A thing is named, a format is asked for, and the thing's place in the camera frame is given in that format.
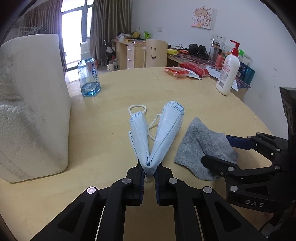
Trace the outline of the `grey sock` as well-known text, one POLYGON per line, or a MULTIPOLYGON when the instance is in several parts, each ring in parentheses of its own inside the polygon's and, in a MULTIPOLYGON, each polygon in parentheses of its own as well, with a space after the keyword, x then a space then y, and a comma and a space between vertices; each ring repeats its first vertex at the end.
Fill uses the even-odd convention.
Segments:
POLYGON ((199 118, 195 117, 182 138, 174 162, 188 168, 201 180, 215 181, 219 176, 201 163, 201 159, 206 155, 234 164, 238 158, 237 152, 231 147, 224 133, 208 129, 199 118))

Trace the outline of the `light blue face mask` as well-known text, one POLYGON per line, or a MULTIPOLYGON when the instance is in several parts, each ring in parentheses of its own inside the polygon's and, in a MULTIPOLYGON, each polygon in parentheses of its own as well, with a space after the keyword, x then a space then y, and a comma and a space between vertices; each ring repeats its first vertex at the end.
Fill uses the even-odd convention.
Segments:
POLYGON ((134 104, 129 106, 128 112, 129 139, 135 157, 144 170, 145 182, 151 182, 182 126, 185 110, 176 101, 170 101, 151 124, 145 118, 146 106, 134 104))

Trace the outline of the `round wooden table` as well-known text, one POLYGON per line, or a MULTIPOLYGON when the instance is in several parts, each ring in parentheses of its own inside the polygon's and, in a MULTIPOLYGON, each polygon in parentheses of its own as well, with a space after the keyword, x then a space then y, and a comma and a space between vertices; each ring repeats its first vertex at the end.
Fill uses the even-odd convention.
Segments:
POLYGON ((10 184, 1 181, 1 215, 17 240, 30 240, 90 186, 105 188, 138 160, 161 162, 188 185, 225 196, 225 181, 203 181, 176 164, 194 118, 210 130, 247 137, 268 127, 240 99, 223 96, 215 80, 177 78, 163 68, 104 73, 96 97, 67 84, 71 101, 69 164, 57 175, 10 184))

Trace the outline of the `dark thermos bottle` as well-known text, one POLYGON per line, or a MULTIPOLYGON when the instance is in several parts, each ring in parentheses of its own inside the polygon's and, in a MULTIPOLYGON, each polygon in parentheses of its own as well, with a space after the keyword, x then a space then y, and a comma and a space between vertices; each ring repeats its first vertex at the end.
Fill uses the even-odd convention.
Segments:
POLYGON ((217 56, 219 54, 219 50, 220 50, 220 43, 217 42, 215 39, 213 39, 211 42, 211 48, 209 51, 209 62, 211 63, 216 62, 217 56))

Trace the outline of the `red snack packet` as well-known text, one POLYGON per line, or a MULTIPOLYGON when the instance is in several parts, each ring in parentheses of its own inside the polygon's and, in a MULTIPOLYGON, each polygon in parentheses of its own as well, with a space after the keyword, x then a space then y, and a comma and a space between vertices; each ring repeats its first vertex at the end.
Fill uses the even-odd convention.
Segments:
POLYGON ((167 67, 164 68, 164 71, 176 78, 188 77, 190 74, 187 69, 181 67, 167 67))

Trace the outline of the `white foam box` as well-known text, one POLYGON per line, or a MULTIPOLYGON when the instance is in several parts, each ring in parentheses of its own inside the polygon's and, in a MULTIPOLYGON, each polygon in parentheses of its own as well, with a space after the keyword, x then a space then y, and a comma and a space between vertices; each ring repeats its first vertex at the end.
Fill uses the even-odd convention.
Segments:
POLYGON ((70 111, 58 35, 2 44, 1 178, 18 183, 64 171, 70 111))

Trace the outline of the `blue spray bottle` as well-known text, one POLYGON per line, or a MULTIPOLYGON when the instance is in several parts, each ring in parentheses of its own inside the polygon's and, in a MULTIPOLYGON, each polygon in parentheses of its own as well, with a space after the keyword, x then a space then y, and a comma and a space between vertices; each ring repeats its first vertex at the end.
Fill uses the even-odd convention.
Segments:
POLYGON ((88 41, 82 42, 81 60, 78 62, 78 75, 83 97, 95 97, 101 90, 96 60, 91 56, 88 41))

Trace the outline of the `wooden smiley chair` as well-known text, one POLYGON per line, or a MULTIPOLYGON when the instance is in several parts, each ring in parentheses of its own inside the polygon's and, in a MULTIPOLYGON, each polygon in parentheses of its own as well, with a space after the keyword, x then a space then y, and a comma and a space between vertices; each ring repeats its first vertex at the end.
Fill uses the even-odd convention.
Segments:
POLYGON ((168 43, 163 40, 146 39, 145 67, 167 66, 168 43))

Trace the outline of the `white kettle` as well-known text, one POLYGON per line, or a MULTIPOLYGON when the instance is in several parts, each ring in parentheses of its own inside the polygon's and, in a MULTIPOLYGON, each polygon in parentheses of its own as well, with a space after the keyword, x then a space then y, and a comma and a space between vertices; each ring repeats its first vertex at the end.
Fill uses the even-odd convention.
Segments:
POLYGON ((109 64, 107 65, 107 71, 108 71, 108 72, 112 72, 112 71, 114 71, 114 64, 113 64, 113 63, 109 63, 109 64))

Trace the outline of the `green bag on desk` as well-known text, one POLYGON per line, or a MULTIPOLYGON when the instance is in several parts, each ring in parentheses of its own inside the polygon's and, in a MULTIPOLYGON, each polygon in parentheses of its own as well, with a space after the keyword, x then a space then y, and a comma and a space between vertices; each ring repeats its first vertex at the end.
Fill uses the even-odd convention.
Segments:
POLYGON ((148 31, 144 31, 144 39, 149 39, 150 38, 150 35, 149 35, 149 32, 148 31))

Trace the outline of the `right brown curtain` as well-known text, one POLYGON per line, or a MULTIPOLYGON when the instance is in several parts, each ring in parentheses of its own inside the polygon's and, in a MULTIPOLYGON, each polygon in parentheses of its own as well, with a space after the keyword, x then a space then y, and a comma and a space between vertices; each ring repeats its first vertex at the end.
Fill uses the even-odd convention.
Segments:
POLYGON ((111 43, 119 33, 131 29, 131 6, 129 0, 96 0, 93 2, 90 52, 93 58, 103 61, 105 42, 111 43))

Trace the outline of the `brown curtain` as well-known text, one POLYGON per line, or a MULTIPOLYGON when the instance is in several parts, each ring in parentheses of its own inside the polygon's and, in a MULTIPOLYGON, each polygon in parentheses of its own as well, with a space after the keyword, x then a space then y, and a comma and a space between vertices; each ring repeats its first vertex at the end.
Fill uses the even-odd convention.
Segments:
POLYGON ((42 27, 48 34, 57 34, 59 49, 64 72, 67 70, 62 41, 62 0, 50 0, 36 6, 24 14, 23 25, 19 28, 18 35, 29 35, 33 28, 42 27))
POLYGON ((93 2, 90 52, 93 58, 103 61, 105 42, 111 43, 119 33, 131 29, 131 6, 129 0, 96 0, 93 2))

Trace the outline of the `glass balcony door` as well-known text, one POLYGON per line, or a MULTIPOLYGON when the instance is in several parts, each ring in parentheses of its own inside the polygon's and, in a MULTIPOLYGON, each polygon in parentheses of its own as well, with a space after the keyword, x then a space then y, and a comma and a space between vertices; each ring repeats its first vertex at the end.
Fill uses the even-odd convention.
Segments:
POLYGON ((62 1, 62 40, 68 71, 77 67, 81 60, 80 44, 90 37, 93 3, 93 0, 62 1))

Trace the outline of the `left brown curtain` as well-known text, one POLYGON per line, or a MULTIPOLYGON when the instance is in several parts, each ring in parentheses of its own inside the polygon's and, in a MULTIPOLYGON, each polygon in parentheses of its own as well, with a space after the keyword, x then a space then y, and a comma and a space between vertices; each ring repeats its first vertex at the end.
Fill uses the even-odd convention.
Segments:
POLYGON ((59 49, 64 72, 67 70, 62 41, 62 0, 50 0, 36 6, 24 14, 23 25, 19 28, 18 35, 29 35, 33 28, 42 27, 48 34, 57 34, 59 49))

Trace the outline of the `cartoon wall picture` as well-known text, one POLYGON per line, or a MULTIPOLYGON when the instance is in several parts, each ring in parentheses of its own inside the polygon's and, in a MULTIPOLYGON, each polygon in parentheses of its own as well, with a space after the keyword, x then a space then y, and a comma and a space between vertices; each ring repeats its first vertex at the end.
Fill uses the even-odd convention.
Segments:
POLYGON ((205 6, 193 11, 191 26, 210 30, 213 21, 214 9, 205 6))

